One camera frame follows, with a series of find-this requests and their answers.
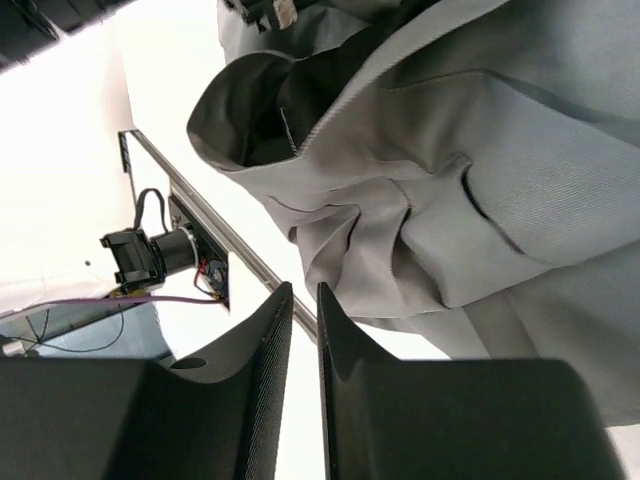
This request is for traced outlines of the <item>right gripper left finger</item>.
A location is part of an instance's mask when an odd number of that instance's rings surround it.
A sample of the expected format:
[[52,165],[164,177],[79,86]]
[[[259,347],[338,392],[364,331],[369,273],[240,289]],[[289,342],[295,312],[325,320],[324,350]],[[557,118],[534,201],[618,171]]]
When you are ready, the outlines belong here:
[[170,367],[142,359],[5,358],[5,479],[271,479],[293,293]]

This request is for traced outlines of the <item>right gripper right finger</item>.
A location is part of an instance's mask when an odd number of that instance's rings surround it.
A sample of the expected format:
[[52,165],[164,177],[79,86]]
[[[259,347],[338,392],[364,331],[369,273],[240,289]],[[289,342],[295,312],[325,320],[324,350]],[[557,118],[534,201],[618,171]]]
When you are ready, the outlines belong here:
[[621,479],[585,382],[555,359],[402,360],[317,289],[330,479]]

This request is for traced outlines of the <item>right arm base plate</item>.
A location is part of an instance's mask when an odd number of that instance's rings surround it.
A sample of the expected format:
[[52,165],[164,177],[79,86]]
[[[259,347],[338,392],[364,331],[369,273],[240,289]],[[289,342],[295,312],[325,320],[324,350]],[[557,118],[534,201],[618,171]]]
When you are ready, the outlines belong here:
[[185,228],[193,235],[198,250],[193,285],[201,293],[230,311],[228,254],[205,229],[188,205],[176,194],[170,194],[168,206],[172,226]]

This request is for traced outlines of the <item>grey pleated skirt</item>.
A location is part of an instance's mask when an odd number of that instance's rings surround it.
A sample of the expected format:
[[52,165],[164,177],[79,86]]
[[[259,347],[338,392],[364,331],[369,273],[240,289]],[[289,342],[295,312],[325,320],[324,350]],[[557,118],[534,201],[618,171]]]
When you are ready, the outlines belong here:
[[217,5],[187,123],[352,318],[449,357],[552,357],[639,420],[639,5]]

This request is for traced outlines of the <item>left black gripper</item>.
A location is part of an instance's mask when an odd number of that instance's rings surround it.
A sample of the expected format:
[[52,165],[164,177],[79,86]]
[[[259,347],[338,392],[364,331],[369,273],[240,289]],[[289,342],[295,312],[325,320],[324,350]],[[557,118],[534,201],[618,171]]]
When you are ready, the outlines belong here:
[[298,19],[298,9],[291,0],[225,0],[224,5],[246,25],[256,26],[259,32],[285,30]]

